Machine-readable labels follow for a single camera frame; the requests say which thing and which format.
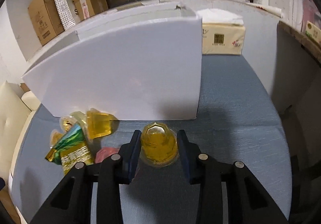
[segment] blue tablecloth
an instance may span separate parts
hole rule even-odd
[[[90,148],[95,153],[104,146],[119,147],[148,123],[121,121],[114,134],[94,140]],[[197,119],[166,123],[174,131],[185,129],[190,141],[218,161],[243,161],[289,216],[292,178],[284,131],[268,94],[242,56],[203,56]],[[12,199],[27,222],[64,176],[61,166],[44,159],[53,129],[59,129],[58,118],[41,106],[18,155]],[[120,196],[124,223],[195,223],[199,186],[186,182],[179,161],[161,169],[141,163],[134,181],[120,185]],[[93,194],[92,223],[95,203]]]

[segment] cardboard box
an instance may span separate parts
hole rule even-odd
[[[32,0],[28,13],[41,45],[64,31],[54,0]]]
[[[244,37],[244,26],[203,24],[203,54],[240,55]]]
[[[319,29],[316,25],[308,21],[305,34],[313,39],[319,46],[321,46],[321,29]]]
[[[78,11],[80,20],[95,16],[108,10],[106,0],[72,0]]]

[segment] white chair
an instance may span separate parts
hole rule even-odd
[[[0,191],[0,200],[16,223],[20,220],[9,197],[12,176],[23,137],[40,105],[32,92],[25,93],[21,99],[8,82],[0,86],[0,177],[6,184]]]

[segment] metal screw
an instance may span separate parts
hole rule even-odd
[[[237,161],[237,162],[235,162],[235,166],[236,166],[237,168],[243,168],[243,167],[244,167],[244,163],[241,162],[241,161]]]
[[[118,161],[118,160],[120,159],[120,155],[119,155],[118,153],[113,154],[113,155],[111,156],[111,159],[112,159],[113,161]]]
[[[205,154],[205,153],[201,153],[201,154],[198,156],[198,158],[199,158],[200,160],[202,160],[202,161],[205,161],[205,160],[208,159],[208,155]]]
[[[82,161],[75,164],[76,169],[81,169],[84,166],[85,166],[85,164]]]

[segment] chair backrest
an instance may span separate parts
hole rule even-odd
[[[11,89],[8,82],[0,86],[0,177],[8,189],[12,155],[30,109]]]

